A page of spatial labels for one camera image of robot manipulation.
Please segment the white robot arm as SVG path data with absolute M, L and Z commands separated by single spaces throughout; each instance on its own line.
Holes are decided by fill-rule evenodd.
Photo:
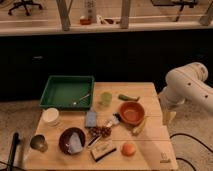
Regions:
M 164 125 L 171 123 L 176 116 L 173 109 L 185 100 L 191 100 L 213 115 L 213 88 L 205 84 L 207 78 L 208 70 L 200 62 L 174 68 L 166 74 L 166 86 L 158 94 Z

